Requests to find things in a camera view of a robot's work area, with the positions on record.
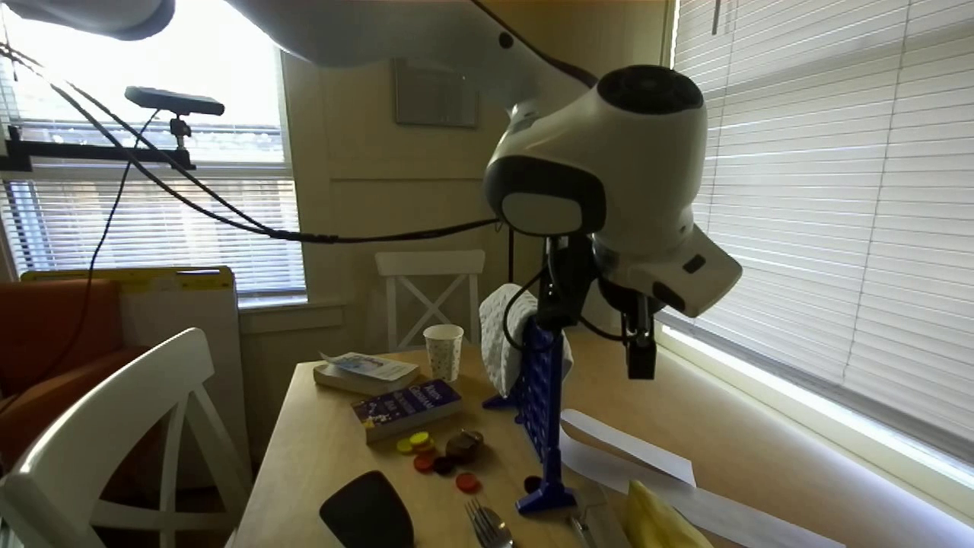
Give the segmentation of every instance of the table surface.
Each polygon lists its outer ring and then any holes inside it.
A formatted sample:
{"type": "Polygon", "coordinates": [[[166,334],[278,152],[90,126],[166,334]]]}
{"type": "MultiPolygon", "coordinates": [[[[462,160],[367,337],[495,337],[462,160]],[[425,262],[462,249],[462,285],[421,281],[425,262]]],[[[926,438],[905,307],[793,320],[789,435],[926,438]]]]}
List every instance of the table surface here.
{"type": "MultiPolygon", "coordinates": [[[[570,339],[576,367],[566,375],[563,404],[688,456],[701,488],[842,545],[974,545],[967,522],[709,375],[661,353],[655,380],[627,380],[618,343],[591,332],[570,332],[570,339]]],[[[563,518],[515,512],[538,460],[510,415],[481,407],[492,388],[472,343],[456,385],[465,411],[430,431],[484,431],[491,449],[472,466],[484,480],[477,499],[510,522],[522,548],[576,545],[563,518]]],[[[411,512],[416,548],[475,548],[465,520],[472,496],[450,477],[415,470],[411,456],[394,447],[367,447],[350,401],[357,396],[321,388],[311,364],[296,367],[233,545],[334,545],[321,505],[357,475],[381,469],[411,512]]]]}

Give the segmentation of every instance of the table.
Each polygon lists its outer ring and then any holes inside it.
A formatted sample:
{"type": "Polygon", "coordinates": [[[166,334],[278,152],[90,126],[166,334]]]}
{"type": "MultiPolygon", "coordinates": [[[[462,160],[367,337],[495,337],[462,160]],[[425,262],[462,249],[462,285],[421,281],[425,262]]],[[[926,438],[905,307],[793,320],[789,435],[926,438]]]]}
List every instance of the table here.
{"type": "MultiPolygon", "coordinates": [[[[695,460],[701,488],[847,545],[974,545],[967,522],[709,375],[661,353],[655,380],[627,380],[618,343],[591,332],[570,332],[570,339],[576,367],[563,383],[566,407],[695,460]]],[[[538,475],[538,460],[510,415],[481,407],[492,388],[472,343],[456,385],[465,415],[433,431],[484,431],[491,452],[477,461],[477,499],[501,512],[522,548],[576,545],[559,518],[515,512],[522,477],[538,475]]],[[[367,469],[381,469],[406,499],[421,548],[475,545],[465,522],[468,496],[450,477],[416,475],[394,447],[372,449],[350,401],[353,396],[317,388],[311,364],[296,367],[233,545],[334,545],[317,507],[367,469]]]]}

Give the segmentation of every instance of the wooden chair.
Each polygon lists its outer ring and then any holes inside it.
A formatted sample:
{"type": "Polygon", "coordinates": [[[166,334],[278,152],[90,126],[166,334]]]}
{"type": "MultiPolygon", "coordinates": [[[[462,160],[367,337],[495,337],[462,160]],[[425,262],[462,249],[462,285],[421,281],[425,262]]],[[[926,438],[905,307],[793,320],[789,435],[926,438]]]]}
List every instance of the wooden chair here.
{"type": "Polygon", "coordinates": [[[186,328],[71,404],[0,480],[0,520],[25,545],[103,545],[94,527],[159,530],[159,545],[173,545],[179,530],[233,530],[249,475],[203,388],[213,375],[201,328],[186,328]],[[159,507],[101,499],[119,461],[164,423],[159,507]],[[213,475],[222,512],[179,512],[179,438],[195,435],[213,475]]]}
{"type": "Polygon", "coordinates": [[[477,339],[477,305],[481,290],[477,281],[484,273],[484,249],[433,249],[433,251],[377,251],[374,255],[377,273],[387,281],[387,348],[406,350],[411,348],[430,321],[460,321],[465,325],[465,337],[477,339]],[[446,285],[442,292],[425,296],[416,278],[442,278],[446,285]],[[465,285],[465,320],[450,320],[445,305],[460,296],[465,285]],[[416,302],[421,320],[406,325],[401,321],[401,297],[411,296],[416,302]]]}

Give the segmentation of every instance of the blue object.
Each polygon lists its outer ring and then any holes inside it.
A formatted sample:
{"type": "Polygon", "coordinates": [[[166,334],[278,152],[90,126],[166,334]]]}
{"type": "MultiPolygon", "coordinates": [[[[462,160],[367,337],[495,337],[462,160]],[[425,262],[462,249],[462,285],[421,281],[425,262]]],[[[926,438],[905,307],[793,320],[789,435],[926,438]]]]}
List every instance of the blue object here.
{"type": "Polygon", "coordinates": [[[559,380],[559,328],[543,328],[537,316],[525,316],[520,375],[510,385],[510,401],[516,423],[543,460],[543,480],[516,502],[520,513],[576,505],[573,489],[559,483],[559,380]]]}

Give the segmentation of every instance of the window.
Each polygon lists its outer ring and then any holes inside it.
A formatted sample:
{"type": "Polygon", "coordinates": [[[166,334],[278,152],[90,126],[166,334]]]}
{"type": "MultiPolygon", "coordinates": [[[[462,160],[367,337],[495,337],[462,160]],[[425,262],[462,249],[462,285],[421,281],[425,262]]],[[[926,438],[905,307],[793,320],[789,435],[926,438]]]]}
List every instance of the window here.
{"type": "MultiPolygon", "coordinates": [[[[206,94],[226,116],[186,116],[195,176],[271,228],[296,228],[296,183],[287,160],[278,44],[222,0],[175,6],[175,19],[148,40],[119,42],[66,28],[22,20],[4,12],[9,44],[139,126],[153,113],[125,101],[127,86],[206,94]]],[[[4,59],[4,113],[25,139],[107,139],[44,80],[4,59]]],[[[98,117],[125,142],[119,123],[98,117]]],[[[169,113],[146,136],[173,148],[169,113]]],[[[4,176],[0,223],[16,269],[84,266],[114,207],[123,160],[33,158],[30,173],[4,176]]],[[[153,167],[188,201],[226,213],[179,173],[153,167]]],[[[101,266],[127,265],[230,265],[239,296],[303,292],[302,247],[220,225],[130,171],[101,266]]]]}
{"type": "Polygon", "coordinates": [[[742,282],[695,325],[974,460],[974,2],[681,2],[696,223],[742,282]]]}

